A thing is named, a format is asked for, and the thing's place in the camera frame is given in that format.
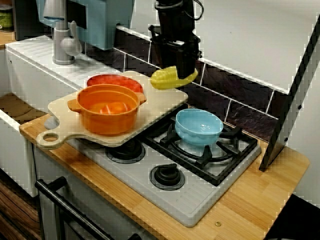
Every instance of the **pot handle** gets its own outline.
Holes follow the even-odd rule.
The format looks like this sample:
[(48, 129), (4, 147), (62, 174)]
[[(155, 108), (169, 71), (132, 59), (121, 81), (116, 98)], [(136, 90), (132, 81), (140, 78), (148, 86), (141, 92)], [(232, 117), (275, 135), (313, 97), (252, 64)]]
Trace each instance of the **pot handle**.
[(77, 112), (77, 113), (81, 113), (82, 109), (79, 105), (79, 103), (77, 102), (76, 99), (70, 100), (68, 101), (68, 108), (72, 111), (72, 112)]
[(140, 105), (144, 104), (147, 101), (146, 96), (142, 92), (135, 92), (135, 94), (138, 96)]

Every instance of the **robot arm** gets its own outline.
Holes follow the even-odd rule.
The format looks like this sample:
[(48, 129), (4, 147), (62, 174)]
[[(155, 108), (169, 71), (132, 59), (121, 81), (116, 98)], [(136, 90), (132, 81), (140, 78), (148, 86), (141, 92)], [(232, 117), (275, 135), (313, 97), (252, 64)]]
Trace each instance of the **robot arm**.
[[(202, 8), (198, 18), (194, 17), (193, 1)], [(149, 30), (160, 67), (176, 66), (178, 78), (185, 79), (194, 73), (196, 60), (202, 57), (199, 51), (200, 38), (193, 34), (193, 30), (195, 21), (204, 13), (204, 7), (199, 0), (157, 0), (155, 9), (160, 26), (151, 25)]]

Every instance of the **oven door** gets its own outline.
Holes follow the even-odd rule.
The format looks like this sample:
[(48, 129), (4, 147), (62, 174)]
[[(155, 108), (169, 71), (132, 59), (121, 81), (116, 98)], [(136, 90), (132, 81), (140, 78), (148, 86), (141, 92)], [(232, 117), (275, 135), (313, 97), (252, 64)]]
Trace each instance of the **oven door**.
[[(102, 228), (90, 220), (80, 210), (74, 207), (56, 191), (66, 186), (65, 177), (59, 177), (46, 184), (43, 179), (35, 183), (35, 187), (54, 204), (56, 233), (58, 239), (79, 240), (114, 240)], [(138, 234), (133, 234), (128, 240), (142, 240)]]
[(45, 240), (156, 239), (40, 149), (33, 152)]

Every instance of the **cutting board handle hole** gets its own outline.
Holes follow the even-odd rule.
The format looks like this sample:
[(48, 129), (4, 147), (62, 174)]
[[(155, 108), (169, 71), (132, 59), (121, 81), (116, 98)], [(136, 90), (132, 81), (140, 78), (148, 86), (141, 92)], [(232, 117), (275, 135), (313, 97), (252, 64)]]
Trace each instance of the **cutting board handle hole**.
[(59, 139), (59, 136), (53, 132), (47, 133), (43, 136), (43, 140), (46, 142), (54, 142)]

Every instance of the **white wall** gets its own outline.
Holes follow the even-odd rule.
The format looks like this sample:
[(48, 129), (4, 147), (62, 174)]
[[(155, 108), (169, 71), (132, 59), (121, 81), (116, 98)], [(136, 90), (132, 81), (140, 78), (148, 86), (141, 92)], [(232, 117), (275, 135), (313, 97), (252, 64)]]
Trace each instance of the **white wall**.
[(310, 166), (296, 187), (295, 194), (320, 208), (319, 92), (320, 66), (312, 79), (287, 144), (310, 160)]
[[(131, 28), (151, 35), (159, 24), (154, 2), (135, 0)], [(203, 57), (251, 75), (287, 92), (320, 12), (319, 0), (201, 0), (204, 17), (196, 25)], [(318, 68), (288, 146), (307, 156), (310, 166), (296, 195), (320, 207), (320, 70)]]
[[(201, 0), (196, 22), (203, 57), (287, 93), (320, 12), (318, 0)], [(131, 29), (151, 35), (154, 0), (135, 0)]]

